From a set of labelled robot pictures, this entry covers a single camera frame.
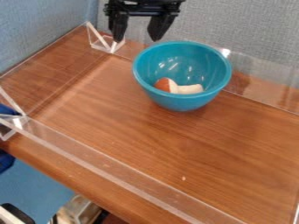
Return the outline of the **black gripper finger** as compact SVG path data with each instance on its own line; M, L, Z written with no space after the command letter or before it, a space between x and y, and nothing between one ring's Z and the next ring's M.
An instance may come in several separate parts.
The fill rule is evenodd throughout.
M108 29L112 32L114 40L119 43L127 31L128 14L124 11L112 12L108 16Z
M176 17L178 14L171 12L159 13L151 16L147 31L152 41L158 41L163 38Z

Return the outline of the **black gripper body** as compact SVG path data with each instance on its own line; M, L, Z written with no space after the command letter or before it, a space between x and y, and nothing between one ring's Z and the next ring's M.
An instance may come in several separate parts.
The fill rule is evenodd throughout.
M107 16L124 12L131 17L160 16L164 13L179 13L186 0L108 0L104 4Z

